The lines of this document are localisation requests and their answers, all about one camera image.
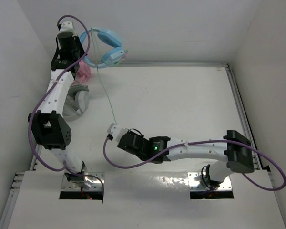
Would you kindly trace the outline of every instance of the robotic arm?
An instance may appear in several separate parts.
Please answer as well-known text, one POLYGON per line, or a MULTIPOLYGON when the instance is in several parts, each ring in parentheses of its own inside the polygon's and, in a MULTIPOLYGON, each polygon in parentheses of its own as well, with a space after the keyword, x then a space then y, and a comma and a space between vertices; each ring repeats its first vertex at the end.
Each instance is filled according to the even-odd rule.
MULTIPOLYGON (((116 124, 111 124, 108 134, 110 140, 118 142, 118 148, 136 155, 142 161, 150 159, 167 148, 169 148, 167 152, 151 162, 159 164, 163 161, 168 162, 185 158, 217 160, 215 163, 206 166, 205 184, 211 188, 219 187, 219 184, 232 173, 254 172, 251 151, 234 144, 209 143, 189 146, 188 143, 194 141, 166 136, 151 137, 147 140, 140 132, 137 134, 116 124), (172 148, 172 146, 177 144, 183 144, 183 146, 172 148)), ((227 135, 223 139, 237 141, 248 146, 251 145, 251 142, 247 138, 235 130, 228 130, 227 135)))
POLYGON ((51 79, 48 90, 52 88, 54 83, 57 83, 57 85, 41 103, 34 115, 32 133, 37 144, 43 145, 44 148, 50 150, 61 164, 66 163, 68 168, 76 173, 80 173, 84 163, 68 146, 72 132, 62 117, 68 90, 75 79, 79 65, 77 64, 65 72, 59 81, 57 79, 63 70, 84 55, 84 49, 74 30, 72 21, 66 21, 60 24, 58 28, 57 48, 51 62, 51 79))

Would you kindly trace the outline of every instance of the white wall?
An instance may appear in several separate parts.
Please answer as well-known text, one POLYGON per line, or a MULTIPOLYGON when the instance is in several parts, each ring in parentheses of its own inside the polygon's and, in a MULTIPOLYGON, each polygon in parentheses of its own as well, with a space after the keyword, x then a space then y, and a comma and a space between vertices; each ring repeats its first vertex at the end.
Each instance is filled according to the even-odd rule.
POLYGON ((46 90, 50 61, 18 3, 0 0, 0 218, 15 172, 30 165, 27 117, 46 90))
MULTIPOLYGON (((56 33, 57 19, 73 14, 89 28, 116 31, 129 49, 127 62, 229 62, 260 0, 18 2, 50 55, 55 51, 52 35, 56 33)), ((83 32, 79 24, 76 29, 83 32)))
MULTIPOLYGON (((258 148, 286 173, 286 0, 261 3, 233 70, 258 148)), ((286 221, 286 188, 277 196, 286 221)))

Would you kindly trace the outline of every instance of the purple cable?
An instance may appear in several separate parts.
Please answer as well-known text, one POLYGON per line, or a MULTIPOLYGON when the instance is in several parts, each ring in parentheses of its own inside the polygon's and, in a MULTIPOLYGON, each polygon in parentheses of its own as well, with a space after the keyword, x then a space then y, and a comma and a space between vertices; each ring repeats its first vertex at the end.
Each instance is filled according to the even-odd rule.
POLYGON ((71 174, 73 174, 73 175, 75 175, 75 176, 79 176, 79 177, 93 177, 93 178, 99 180, 100 183, 101 183, 101 185, 102 185, 102 195, 103 195, 103 197, 104 197, 104 183, 103 183, 102 180, 99 179, 97 176, 94 176, 94 175, 86 175, 86 174, 78 174, 78 173, 73 172, 73 171, 70 170, 69 168, 66 168, 66 170, 67 170, 69 173, 71 173, 71 174))
MULTIPOLYGON (((103 145, 103 154, 104 154, 104 157, 106 159, 106 161, 109 162, 109 164, 111 164, 112 166, 114 167, 117 167, 117 168, 123 168, 123 169, 128 169, 128 168, 136 168, 136 167, 139 167, 139 166, 142 166, 142 165, 145 165, 151 161, 153 161, 155 158, 157 158, 158 156, 160 156, 161 154, 171 150, 171 149, 175 149, 175 148, 178 148, 178 147, 181 147, 181 146, 184 146, 184 143, 180 143, 180 144, 176 144, 174 146, 170 146, 164 150, 162 150, 161 152, 157 153, 156 155, 154 155, 153 157, 149 158, 148 160, 146 161, 143 161, 139 164, 136 164, 136 165, 132 165, 132 166, 120 166, 120 165, 117 165, 115 164, 114 162, 112 162, 108 156, 106 155, 106 145, 107 145, 107 142, 108 142, 109 138, 106 138, 105 142, 104 142, 104 145, 103 145)), ((245 147, 247 149, 250 149, 254 152, 256 152, 258 155, 262 156, 263 158, 265 158, 266 160, 268 160, 275 168, 277 168, 277 170, 280 172, 280 174, 282 175, 282 178, 283 178, 283 184, 280 186, 280 187, 276 187, 276 188, 267 188, 267 187, 263 187, 259 184, 257 184, 256 182, 254 182, 253 180, 251 180, 247 175, 243 174, 245 178, 247 178, 252 184, 254 184, 255 186, 263 189, 263 190, 266 190, 266 191, 279 191, 279 190, 282 190, 285 186, 286 186, 286 176, 283 172, 283 170, 281 169, 281 167, 274 161, 272 160, 270 157, 268 157, 267 155, 265 155, 264 153, 258 151, 257 149, 254 149, 252 148, 251 146, 248 146, 246 144, 243 144, 243 143, 240 143, 240 142, 236 142, 236 141, 231 141, 231 140, 209 140, 209 141, 200 141, 200 142, 189 142, 188 145, 189 146, 194 146, 194 145, 200 145, 200 144, 207 144, 207 143, 230 143, 230 144, 235 144, 235 145, 238 145, 238 146, 242 146, 242 147, 245 147)))
MULTIPOLYGON (((57 25, 59 25, 59 23, 61 22, 62 19, 64 18, 73 18, 75 20, 77 20, 82 26, 83 28, 85 29, 86 33, 88 34, 88 30, 86 28, 86 26, 82 23, 81 20, 79 20, 77 17, 74 17, 72 15, 64 15, 62 16, 61 18, 59 18, 59 20, 57 21, 57 25)), ((85 51, 85 53, 83 54, 82 57, 80 57, 76 62, 74 62, 73 64, 71 64, 69 67, 67 67, 65 70, 63 70, 61 72, 61 74, 59 74, 59 76, 57 77, 56 81, 58 81, 63 74, 65 74, 68 70, 70 70, 72 67, 74 67, 75 65, 77 65, 88 53, 89 51, 89 48, 90 48, 90 36, 88 36, 88 46, 87 46, 87 49, 85 51)), ((33 142, 33 139, 32 139, 32 134, 31 134, 31 130, 32 130, 32 123, 33 123, 33 118, 36 114, 36 111, 37 109, 39 108, 39 106, 41 105, 42 101, 51 93, 51 91, 53 91, 54 87, 56 86, 57 82, 55 82, 53 84, 53 86, 47 91, 47 93, 40 99, 40 101, 37 103, 37 105, 35 106, 34 110, 32 111, 32 114, 30 116, 30 120, 29 120, 29 129, 28 129, 28 137, 29 137, 29 144, 30 144, 30 147, 33 151, 33 154, 35 155, 35 157, 40 161, 40 163, 45 166, 46 168, 52 170, 52 171, 55 171, 55 172, 59 172, 59 171, 63 171, 64 169, 66 169, 66 165, 64 165, 62 168, 53 168, 51 166, 49 166, 44 160, 42 160, 42 158, 38 155, 38 153, 36 152, 35 150, 35 146, 34 146, 34 142, 33 142)))

